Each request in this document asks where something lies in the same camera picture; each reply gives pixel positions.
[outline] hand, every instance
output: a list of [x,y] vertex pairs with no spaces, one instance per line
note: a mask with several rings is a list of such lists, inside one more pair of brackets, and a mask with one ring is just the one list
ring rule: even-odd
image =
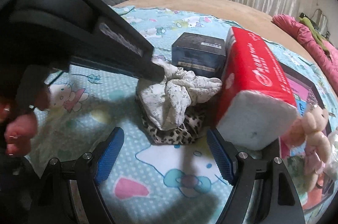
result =
[[[49,90],[46,86],[35,100],[34,106],[44,110],[49,106]],[[11,109],[15,107],[12,100],[0,97],[0,123],[11,115]],[[33,138],[38,129],[36,116],[33,112],[20,115],[10,122],[6,127],[5,140],[7,143],[6,154],[20,157],[30,152],[30,139]]]

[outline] beige blanket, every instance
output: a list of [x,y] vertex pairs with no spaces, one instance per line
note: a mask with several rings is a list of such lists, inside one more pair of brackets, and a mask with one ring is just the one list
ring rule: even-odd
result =
[[290,35],[272,23],[272,17],[246,5],[228,0],[129,0],[116,7],[134,5],[136,7],[166,7],[171,10],[192,11],[215,17],[233,20],[269,41],[281,44],[285,48],[315,63],[310,54]]

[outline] metal screw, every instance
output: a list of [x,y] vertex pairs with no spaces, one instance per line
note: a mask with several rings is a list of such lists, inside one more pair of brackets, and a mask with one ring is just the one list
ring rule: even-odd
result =
[[238,156],[242,159],[248,158],[248,154],[246,152],[240,152]]
[[281,164],[282,163],[282,160],[279,157],[275,157],[273,159],[273,161],[275,161],[277,164]]
[[49,164],[50,164],[50,165],[55,165],[57,162],[58,162],[58,159],[57,159],[57,158],[52,158],[52,159],[49,161]]
[[83,155],[82,155],[82,158],[83,159],[91,159],[92,158],[92,153],[90,153],[90,152],[87,152],[87,153],[84,153]]

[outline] blue gripper pad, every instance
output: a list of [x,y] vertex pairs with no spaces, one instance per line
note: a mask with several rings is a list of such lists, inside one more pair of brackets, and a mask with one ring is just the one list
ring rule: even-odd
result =
[[108,178],[124,143],[123,129],[115,128],[114,131],[114,136],[110,140],[110,143],[108,144],[107,148],[104,150],[97,162],[97,172],[96,176],[94,177],[97,185],[100,185],[102,181]]
[[212,130],[208,130],[207,132],[207,143],[222,178],[228,181],[230,185],[234,186],[235,178],[233,164]]

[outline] pink blanket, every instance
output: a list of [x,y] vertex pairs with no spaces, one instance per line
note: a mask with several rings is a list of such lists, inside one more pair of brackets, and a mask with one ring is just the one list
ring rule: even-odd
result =
[[309,28],[295,20],[295,18],[280,14],[273,16],[273,22],[298,41],[318,66],[322,69],[333,90],[338,94],[338,51],[328,41],[323,40],[324,45],[330,51],[329,59],[322,48],[313,39]]

